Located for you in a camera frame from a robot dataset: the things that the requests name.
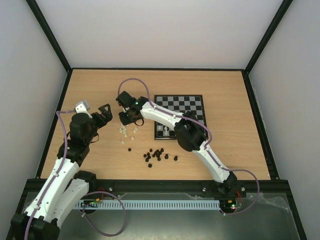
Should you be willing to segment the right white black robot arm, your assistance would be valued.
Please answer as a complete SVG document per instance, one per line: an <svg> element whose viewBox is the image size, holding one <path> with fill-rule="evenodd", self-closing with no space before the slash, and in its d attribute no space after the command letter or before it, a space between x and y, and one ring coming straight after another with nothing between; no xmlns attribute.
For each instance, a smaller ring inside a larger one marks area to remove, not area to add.
<svg viewBox="0 0 320 240"><path fill-rule="evenodd" d="M218 191L224 196L235 191L236 175L214 153L206 136L208 128L191 111L172 111L155 104L149 98L141 96L136 99L126 91L118 94L116 102L123 108L119 118L124 126L138 120L152 120L174 130L179 146L198 156L217 183Z"/></svg>

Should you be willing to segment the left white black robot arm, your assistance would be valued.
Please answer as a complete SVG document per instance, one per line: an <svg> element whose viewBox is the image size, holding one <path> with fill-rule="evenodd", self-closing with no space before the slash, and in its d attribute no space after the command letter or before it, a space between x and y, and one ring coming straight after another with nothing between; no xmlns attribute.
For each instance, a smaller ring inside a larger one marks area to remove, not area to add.
<svg viewBox="0 0 320 240"><path fill-rule="evenodd" d="M96 186L94 173L80 170L98 130L113 118L111 106L105 104L89 113L83 100L76 104L69 130L62 125L63 143L54 167L41 190L23 211L11 219L16 240L56 240L61 226L79 200Z"/></svg>

